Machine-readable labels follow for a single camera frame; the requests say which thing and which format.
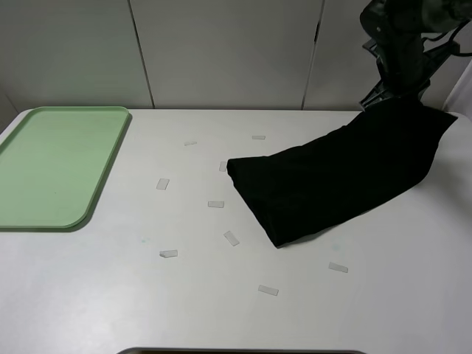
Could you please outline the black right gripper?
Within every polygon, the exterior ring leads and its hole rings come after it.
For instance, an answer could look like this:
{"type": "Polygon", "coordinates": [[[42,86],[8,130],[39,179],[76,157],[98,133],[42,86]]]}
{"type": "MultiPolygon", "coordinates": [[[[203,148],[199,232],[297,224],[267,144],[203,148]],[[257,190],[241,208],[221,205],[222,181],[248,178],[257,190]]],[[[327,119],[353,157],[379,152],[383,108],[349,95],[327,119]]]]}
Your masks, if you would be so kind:
{"type": "Polygon", "coordinates": [[[375,31],[363,48],[376,59],[381,79],[360,101],[367,109],[382,101],[399,97],[420,99],[430,79],[451,56],[460,53],[456,41],[446,41],[428,51],[420,34],[375,31]]]}

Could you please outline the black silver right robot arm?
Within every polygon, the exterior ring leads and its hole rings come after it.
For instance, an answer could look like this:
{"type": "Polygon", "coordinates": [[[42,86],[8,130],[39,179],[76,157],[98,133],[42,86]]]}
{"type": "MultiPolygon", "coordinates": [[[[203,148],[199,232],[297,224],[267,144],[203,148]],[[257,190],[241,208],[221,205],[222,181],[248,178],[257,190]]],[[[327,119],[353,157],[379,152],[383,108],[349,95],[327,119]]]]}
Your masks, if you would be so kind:
{"type": "Polygon", "coordinates": [[[381,79],[363,109],[393,98],[419,100],[451,56],[469,58],[454,40],[471,22],[470,1],[371,1],[360,14],[381,79]]]}

